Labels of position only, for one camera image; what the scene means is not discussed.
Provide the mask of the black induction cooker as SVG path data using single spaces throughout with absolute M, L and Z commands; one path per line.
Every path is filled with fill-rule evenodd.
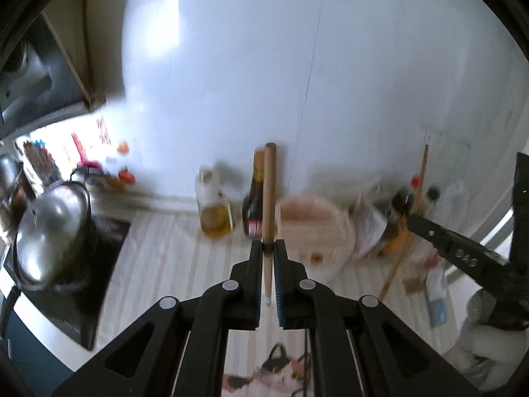
M 26 288 L 18 282 L 15 294 L 24 294 L 69 338 L 85 349 L 93 349 L 107 287 L 129 229 L 126 221 L 95 216 L 95 240 L 85 256 L 88 268 L 79 279 L 45 289 Z

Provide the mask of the range hood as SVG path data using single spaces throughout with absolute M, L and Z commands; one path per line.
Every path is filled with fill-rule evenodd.
M 51 20 L 39 15 L 1 68 L 1 138 L 92 113 L 105 103 L 73 63 Z

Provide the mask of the oil bottle with white cap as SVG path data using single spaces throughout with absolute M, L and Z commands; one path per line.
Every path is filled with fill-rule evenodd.
M 229 200 L 224 196 L 220 174 L 202 166 L 195 178 L 195 195 L 201 230 L 210 239 L 221 239 L 232 232 L 233 217 Z

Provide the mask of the wooden chopstick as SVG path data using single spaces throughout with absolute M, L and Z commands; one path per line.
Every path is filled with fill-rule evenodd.
M 275 236 L 275 198 L 276 198 L 276 158 L 275 143 L 264 147 L 264 197 L 263 197 L 263 276 L 264 303 L 272 303 L 272 244 Z
M 392 263 L 390 272 L 388 273 L 386 280 L 384 282 L 384 285 L 379 293 L 378 298 L 381 301 L 385 299 L 393 283 L 394 277 L 397 275 L 397 272 L 399 271 L 399 268 L 403 262 L 404 254 L 406 253 L 408 246 L 410 245 L 411 240 L 412 240 L 412 235 L 407 228 L 407 221 L 410 217 L 412 217 L 412 214 L 416 214 L 416 212 L 420 208 L 424 180 L 426 177 L 426 171 L 428 167 L 428 153 L 429 153 L 429 146 L 428 144 L 426 144 L 424 146 L 424 151 L 422 155 L 422 164 L 420 167 L 420 172 L 417 177 L 417 187 L 415 189 L 412 207 L 410 208 L 408 217 L 407 218 L 403 217 L 401 219 L 403 230 L 383 249 L 384 253 L 389 252 L 390 254 L 394 254 L 394 262 Z

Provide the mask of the dark chopstick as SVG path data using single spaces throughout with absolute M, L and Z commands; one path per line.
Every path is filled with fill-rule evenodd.
M 304 331 L 304 381 L 303 381 L 303 392 L 302 396 L 306 397 L 307 393 L 309 391 L 309 385 L 311 380 L 311 353 L 310 353 L 310 345 L 309 345 L 309 330 L 306 329 Z

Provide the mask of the cat shaped mat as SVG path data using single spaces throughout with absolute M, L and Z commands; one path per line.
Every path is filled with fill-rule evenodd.
M 291 356 L 283 343 L 276 343 L 251 376 L 224 375 L 222 396 L 302 396 L 303 354 Z

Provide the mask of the striped tablecloth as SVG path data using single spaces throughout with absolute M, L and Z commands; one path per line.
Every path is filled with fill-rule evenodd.
M 101 307 L 93 355 L 164 296 L 180 301 L 200 297 L 211 286 L 229 278 L 235 263 L 247 260 L 251 241 L 241 226 L 225 238 L 211 240 L 203 235 L 198 218 L 191 213 L 148 211 L 98 211 L 98 215 L 130 223 Z M 358 299 L 377 296 L 391 268 L 388 261 L 368 259 L 345 263 L 325 285 L 336 295 Z M 397 275 L 384 299 L 422 340 L 437 352 L 447 352 L 459 334 L 450 297 L 448 319 L 431 328 L 423 293 L 407 296 L 403 277 Z M 281 342 L 292 356 L 304 352 L 304 331 L 283 331 L 277 320 L 275 293 L 272 306 L 262 302 L 257 331 L 230 331 L 225 373 L 246 376 L 253 373 Z

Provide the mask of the steel kettle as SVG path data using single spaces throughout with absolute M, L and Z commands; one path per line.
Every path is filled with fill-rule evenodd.
M 20 161 L 12 155 L 1 155 L 1 234 L 7 234 L 18 225 L 26 208 L 26 195 L 22 178 L 25 176 Z

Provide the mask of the steel wok lid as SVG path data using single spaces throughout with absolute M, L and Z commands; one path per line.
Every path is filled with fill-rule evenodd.
M 70 288 L 82 281 L 93 246 L 85 185 L 58 181 L 24 211 L 14 242 L 14 270 L 24 288 Z

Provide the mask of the blue cloth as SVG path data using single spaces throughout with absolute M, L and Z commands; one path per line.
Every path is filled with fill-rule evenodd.
M 427 306 L 429 324 L 431 328 L 440 327 L 447 322 L 447 307 L 443 298 L 428 299 Z

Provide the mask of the white folded paper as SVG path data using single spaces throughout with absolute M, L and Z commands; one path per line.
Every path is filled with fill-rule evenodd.
M 428 272 L 425 287 L 427 300 L 435 302 L 447 296 L 447 279 L 443 267 L 432 268 Z

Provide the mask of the pink utensil holder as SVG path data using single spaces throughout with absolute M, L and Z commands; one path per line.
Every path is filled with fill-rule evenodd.
M 284 197 L 276 205 L 275 221 L 277 238 L 285 242 L 288 257 L 302 263 L 317 282 L 335 278 L 356 245 L 347 212 L 320 196 Z

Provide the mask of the dark sauce bottle brown cap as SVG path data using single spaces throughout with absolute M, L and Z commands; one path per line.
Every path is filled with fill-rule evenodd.
M 264 175 L 265 152 L 258 149 L 253 159 L 251 186 L 242 203 L 243 229 L 245 235 L 251 239 L 262 237 Z

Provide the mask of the soy sauce bottle red cap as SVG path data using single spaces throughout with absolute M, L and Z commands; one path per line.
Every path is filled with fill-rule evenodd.
M 411 211 L 419 182 L 420 177 L 414 175 L 409 187 L 401 188 L 392 197 L 387 209 L 387 231 L 391 238 L 396 237 L 401 232 L 403 219 L 407 218 Z

